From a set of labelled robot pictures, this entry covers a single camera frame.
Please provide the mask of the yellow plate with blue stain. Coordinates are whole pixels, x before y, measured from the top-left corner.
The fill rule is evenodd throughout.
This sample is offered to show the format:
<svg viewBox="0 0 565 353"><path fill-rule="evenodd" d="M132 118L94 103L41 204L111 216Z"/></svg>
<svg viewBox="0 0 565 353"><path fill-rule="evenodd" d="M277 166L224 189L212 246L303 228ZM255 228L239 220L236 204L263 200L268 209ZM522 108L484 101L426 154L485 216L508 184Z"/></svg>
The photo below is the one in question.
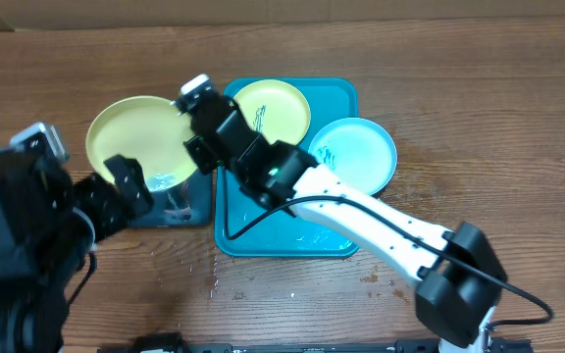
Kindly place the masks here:
<svg viewBox="0 0 565 353"><path fill-rule="evenodd" d="M305 137L311 110L305 96L293 85L263 79L241 88L233 97L250 128L269 143L297 145Z"/></svg>

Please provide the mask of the light blue plate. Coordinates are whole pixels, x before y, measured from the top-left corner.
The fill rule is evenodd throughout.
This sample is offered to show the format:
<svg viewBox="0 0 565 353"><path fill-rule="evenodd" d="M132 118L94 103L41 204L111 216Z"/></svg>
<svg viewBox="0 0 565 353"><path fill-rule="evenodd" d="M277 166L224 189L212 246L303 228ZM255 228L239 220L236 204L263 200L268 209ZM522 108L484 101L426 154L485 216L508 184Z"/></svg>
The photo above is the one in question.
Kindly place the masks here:
<svg viewBox="0 0 565 353"><path fill-rule="evenodd" d="M389 184L397 166L391 136L377 123L361 118L324 126L309 152L346 184L369 195L378 195Z"/></svg>

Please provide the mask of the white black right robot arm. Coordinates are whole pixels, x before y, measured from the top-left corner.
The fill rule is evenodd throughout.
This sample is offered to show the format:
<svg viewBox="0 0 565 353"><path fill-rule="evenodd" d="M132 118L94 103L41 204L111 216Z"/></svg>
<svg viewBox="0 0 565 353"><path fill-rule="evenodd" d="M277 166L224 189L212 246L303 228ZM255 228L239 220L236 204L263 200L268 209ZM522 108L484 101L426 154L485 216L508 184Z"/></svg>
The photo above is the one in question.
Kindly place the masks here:
<svg viewBox="0 0 565 353"><path fill-rule="evenodd" d="M395 269L415 289L416 316L442 352L483 352L506 272L485 234L399 212L346 185L308 152L269 143L237 103L206 85L183 89L175 102L190 117L185 147L204 173L230 170L240 191L267 214L285 211L330 228Z"/></svg>

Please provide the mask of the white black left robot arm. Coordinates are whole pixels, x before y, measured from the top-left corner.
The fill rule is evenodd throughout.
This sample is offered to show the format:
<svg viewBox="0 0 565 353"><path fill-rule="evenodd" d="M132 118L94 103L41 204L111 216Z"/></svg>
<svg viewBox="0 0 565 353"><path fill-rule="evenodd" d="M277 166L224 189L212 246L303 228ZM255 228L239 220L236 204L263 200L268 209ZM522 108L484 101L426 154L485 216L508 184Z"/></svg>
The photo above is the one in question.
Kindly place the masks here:
<svg viewBox="0 0 565 353"><path fill-rule="evenodd" d="M141 166L117 154L74 182L36 132L0 149L0 352L58 352L78 294L66 288L97 267L93 247L159 210Z"/></svg>

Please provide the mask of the black sponge tray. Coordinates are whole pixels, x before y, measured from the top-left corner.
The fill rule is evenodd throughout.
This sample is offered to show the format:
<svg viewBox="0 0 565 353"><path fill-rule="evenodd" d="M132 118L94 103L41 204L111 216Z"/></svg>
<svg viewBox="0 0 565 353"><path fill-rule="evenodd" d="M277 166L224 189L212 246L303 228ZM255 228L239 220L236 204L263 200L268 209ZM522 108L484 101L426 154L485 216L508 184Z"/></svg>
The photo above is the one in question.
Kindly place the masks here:
<svg viewBox="0 0 565 353"><path fill-rule="evenodd" d="M146 181L153 207L149 213L132 221L131 227L200 227L211 222L212 176L195 172L173 186L170 186L171 181L177 179L156 175Z"/></svg>

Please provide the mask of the teal plastic tray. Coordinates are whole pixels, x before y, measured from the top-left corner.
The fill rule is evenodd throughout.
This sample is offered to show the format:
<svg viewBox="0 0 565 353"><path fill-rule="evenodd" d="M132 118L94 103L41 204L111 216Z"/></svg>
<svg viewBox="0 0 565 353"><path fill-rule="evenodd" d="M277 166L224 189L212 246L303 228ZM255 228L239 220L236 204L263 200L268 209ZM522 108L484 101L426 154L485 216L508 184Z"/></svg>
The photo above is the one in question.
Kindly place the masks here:
<svg viewBox="0 0 565 353"><path fill-rule="evenodd" d="M317 132L329 123L358 115L353 85L336 77L286 77L307 98L312 113L311 125L300 142L308 149ZM264 210L245 196L231 173L217 182L214 237L217 246L234 257L334 257L345 258L358 246L344 236L317 224L279 211L263 220L236 240L228 240L224 225L239 231Z"/></svg>

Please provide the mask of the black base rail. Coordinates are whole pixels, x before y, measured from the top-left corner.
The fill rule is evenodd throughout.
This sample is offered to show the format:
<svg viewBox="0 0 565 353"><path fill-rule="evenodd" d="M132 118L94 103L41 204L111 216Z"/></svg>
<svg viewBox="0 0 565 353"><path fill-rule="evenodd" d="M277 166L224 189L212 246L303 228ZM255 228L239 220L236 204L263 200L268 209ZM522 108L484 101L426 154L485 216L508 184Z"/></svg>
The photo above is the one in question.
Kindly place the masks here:
<svg viewBox="0 0 565 353"><path fill-rule="evenodd" d="M97 353L439 353L499 352L533 353L530 340L492 339L488 344L475 343L459 348L437 338L399 339L389 343L297 344L297 345L231 345L229 343L187 343L178 333L142 336L131 346L105 346Z"/></svg>

